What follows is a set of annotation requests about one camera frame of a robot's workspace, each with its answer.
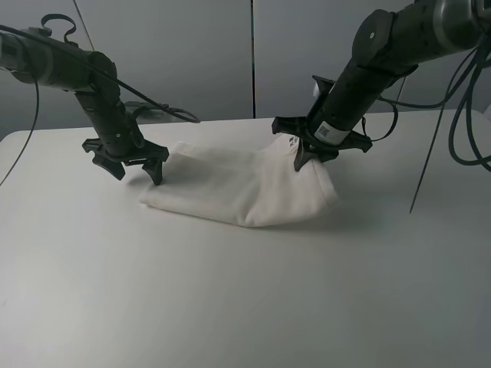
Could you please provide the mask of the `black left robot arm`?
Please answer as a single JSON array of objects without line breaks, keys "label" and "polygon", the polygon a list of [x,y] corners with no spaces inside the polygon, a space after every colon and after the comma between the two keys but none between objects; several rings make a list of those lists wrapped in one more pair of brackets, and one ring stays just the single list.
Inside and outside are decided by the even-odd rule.
[{"label": "black left robot arm", "polygon": [[145,140],[137,125],[150,105],[140,103],[127,110],[120,99],[114,62],[68,39],[55,40],[51,34],[45,25],[24,31],[3,26],[1,66],[22,83],[74,93],[97,133],[97,138],[82,144],[85,152],[94,153],[93,164],[118,180],[124,177],[125,167],[140,165],[154,185],[161,184],[169,151]]}]

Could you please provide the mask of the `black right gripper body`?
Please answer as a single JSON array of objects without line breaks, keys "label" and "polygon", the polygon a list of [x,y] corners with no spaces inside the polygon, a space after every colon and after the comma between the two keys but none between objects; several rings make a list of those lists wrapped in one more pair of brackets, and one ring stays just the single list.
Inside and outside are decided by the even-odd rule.
[{"label": "black right gripper body", "polygon": [[371,147],[371,139],[356,133],[337,130],[326,123],[318,128],[318,133],[310,133],[306,117],[276,117],[272,123],[272,133],[286,133],[310,143],[320,157],[320,149],[335,148],[342,150],[361,150],[366,153]]}]

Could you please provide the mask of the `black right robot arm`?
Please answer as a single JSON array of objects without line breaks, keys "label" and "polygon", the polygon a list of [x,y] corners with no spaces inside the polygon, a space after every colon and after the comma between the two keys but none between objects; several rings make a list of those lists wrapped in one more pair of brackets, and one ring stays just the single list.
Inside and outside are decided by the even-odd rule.
[{"label": "black right robot arm", "polygon": [[296,171],[342,150],[367,152],[372,140],[354,128],[382,93],[423,62],[476,47],[489,30],[488,1],[415,1],[399,12],[376,10],[358,29],[339,78],[314,78],[318,96],[308,115],[276,117],[272,132],[298,137]]}]

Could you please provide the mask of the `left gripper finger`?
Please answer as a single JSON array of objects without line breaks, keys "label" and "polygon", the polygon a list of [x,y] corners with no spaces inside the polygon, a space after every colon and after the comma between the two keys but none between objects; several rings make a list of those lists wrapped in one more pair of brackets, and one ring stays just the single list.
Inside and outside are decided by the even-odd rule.
[{"label": "left gripper finger", "polygon": [[122,180],[125,176],[125,170],[120,162],[114,162],[102,155],[95,154],[92,163],[106,170],[117,180]]},{"label": "left gripper finger", "polygon": [[163,164],[165,162],[166,158],[152,158],[143,161],[142,170],[149,175],[155,186],[159,186],[163,182]]}]

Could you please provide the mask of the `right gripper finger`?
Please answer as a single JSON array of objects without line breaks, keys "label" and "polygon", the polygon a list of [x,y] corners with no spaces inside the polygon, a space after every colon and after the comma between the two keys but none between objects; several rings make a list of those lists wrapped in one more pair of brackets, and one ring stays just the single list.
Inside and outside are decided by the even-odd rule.
[{"label": "right gripper finger", "polygon": [[294,169],[299,172],[302,167],[311,159],[316,159],[318,154],[315,148],[312,148],[310,143],[305,140],[298,141],[298,148],[294,160]]},{"label": "right gripper finger", "polygon": [[320,161],[326,163],[332,161],[339,156],[339,150],[335,148],[322,148],[320,149]]}]

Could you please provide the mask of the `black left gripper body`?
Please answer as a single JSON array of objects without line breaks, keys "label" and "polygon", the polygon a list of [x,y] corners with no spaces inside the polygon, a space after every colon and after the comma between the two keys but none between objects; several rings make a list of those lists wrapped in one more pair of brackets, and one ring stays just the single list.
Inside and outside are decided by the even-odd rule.
[{"label": "black left gripper body", "polygon": [[82,143],[86,153],[93,152],[95,156],[109,161],[134,161],[142,159],[160,159],[166,161],[169,151],[164,146],[143,140],[138,147],[131,136],[122,133],[99,134],[98,138],[87,139]]}]

